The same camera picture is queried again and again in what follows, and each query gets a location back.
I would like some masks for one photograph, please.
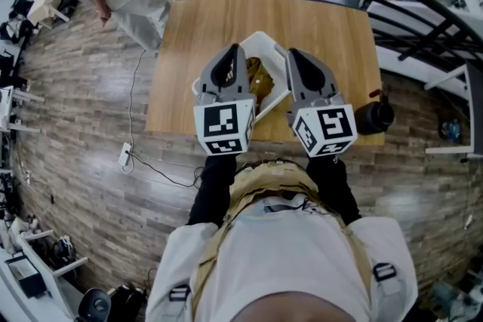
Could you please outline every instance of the floor outlet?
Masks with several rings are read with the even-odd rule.
[[[124,143],[124,145],[122,146],[121,154],[119,155],[119,160],[118,160],[118,163],[122,167],[125,167],[125,166],[128,165],[130,153],[131,153],[131,144]]]

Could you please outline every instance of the cable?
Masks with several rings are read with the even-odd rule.
[[[443,96],[444,98],[446,98],[446,99],[449,101],[449,103],[450,103],[450,104],[451,104],[451,105],[452,105],[452,106],[453,106],[453,107],[454,107],[454,108],[455,108],[455,109],[458,111],[458,113],[460,113],[460,114],[461,114],[461,115],[462,115],[462,116],[463,116],[463,117],[464,117],[464,118],[465,118],[465,119],[466,119],[466,120],[469,122],[469,118],[468,118],[468,117],[466,117],[466,115],[465,115],[465,114],[463,114],[463,112],[460,110],[460,108],[458,108],[458,107],[456,106],[456,104],[455,104],[455,103],[454,103],[454,102],[451,100],[451,98],[450,98],[450,97],[448,97],[448,96],[446,95],[446,93],[445,93],[443,90],[441,90],[439,87],[437,87],[437,89],[438,89],[438,90],[439,90],[439,92],[442,94],[442,96]]]
[[[203,169],[203,167],[197,167],[197,168],[196,168],[196,169],[193,171],[193,175],[194,175],[195,179],[194,179],[194,181],[193,181],[193,184],[192,184],[192,185],[187,186],[186,184],[182,184],[181,182],[176,182],[176,181],[174,181],[174,180],[170,179],[168,176],[166,176],[166,175],[165,175],[164,173],[162,173],[160,170],[157,170],[157,169],[155,169],[154,167],[152,167],[151,165],[149,165],[147,162],[144,162],[144,161],[143,161],[143,160],[141,160],[139,157],[137,157],[136,155],[134,155],[132,152],[131,152],[131,154],[129,154],[129,156],[131,157],[131,160],[132,160],[132,158],[136,158],[136,160],[138,160],[138,161],[139,161],[141,164],[146,165],[147,167],[150,167],[152,170],[154,170],[155,172],[159,173],[159,174],[160,174],[161,176],[163,176],[165,179],[167,179],[167,180],[171,181],[173,184],[176,184],[177,186],[183,186],[183,187],[185,187],[185,188],[192,188],[192,187],[194,186],[195,188],[199,188],[199,187],[196,185],[196,183],[198,182],[198,179],[199,179],[199,178],[202,176],[202,174],[201,174],[201,173],[200,173],[200,174],[197,174],[196,172],[197,172],[198,170],[200,170],[200,169]]]
[[[134,137],[133,137],[133,130],[132,130],[133,129],[133,119],[131,117],[131,107],[133,106],[133,89],[134,89],[134,82],[136,81],[136,72],[137,72],[137,69],[139,68],[139,64],[141,63],[141,58],[143,57],[144,53],[146,53],[146,49],[144,49],[143,52],[141,53],[141,55],[139,56],[139,60],[137,61],[136,69],[134,69],[133,83],[131,85],[131,89],[129,90],[129,110],[128,110],[128,114],[129,114],[129,135],[131,136],[131,152],[129,153],[129,156],[128,156],[128,165],[129,165],[129,161],[131,160],[132,167],[131,167],[131,170],[129,170],[129,172],[126,172],[124,170],[125,167],[122,167],[121,168],[122,173],[124,173],[124,174],[129,174],[134,170],[134,162],[133,162],[133,159],[131,157],[131,154],[134,151]]]
[[[152,285],[154,281],[151,279],[151,271],[158,270],[157,268],[150,268],[148,271],[147,279],[144,280],[144,288],[146,289],[146,295],[149,296],[151,293]]]

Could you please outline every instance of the wood plank flooring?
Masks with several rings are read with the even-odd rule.
[[[20,70],[32,80],[31,92],[46,99],[21,111],[24,123],[42,133],[20,133],[14,145],[20,194],[26,212],[34,213],[42,228],[70,235],[78,254],[89,257],[78,279],[84,289],[126,281],[144,287],[167,236],[186,222],[196,193],[139,162],[131,174],[123,174],[117,163],[122,144],[131,141],[129,90],[141,51],[112,21],[101,29],[92,5],[79,5],[69,23],[32,40]],[[136,76],[134,151],[189,185],[205,159],[195,139],[144,132],[154,68],[155,59],[145,56]],[[425,92],[415,82],[386,74],[383,82],[391,89],[396,116],[386,145],[353,147],[342,159],[363,214],[400,222],[420,289],[426,291],[464,265],[481,243],[481,164],[425,155],[427,146],[442,145],[436,110],[454,110],[437,91]],[[252,143],[239,160],[275,155],[305,159],[299,144]],[[23,181],[27,170],[30,186]],[[470,213],[475,222],[465,232]]]

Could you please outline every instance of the chair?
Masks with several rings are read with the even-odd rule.
[[[29,14],[30,8],[32,7],[33,2],[30,0],[15,0],[12,4],[11,8],[20,15],[27,17]]]

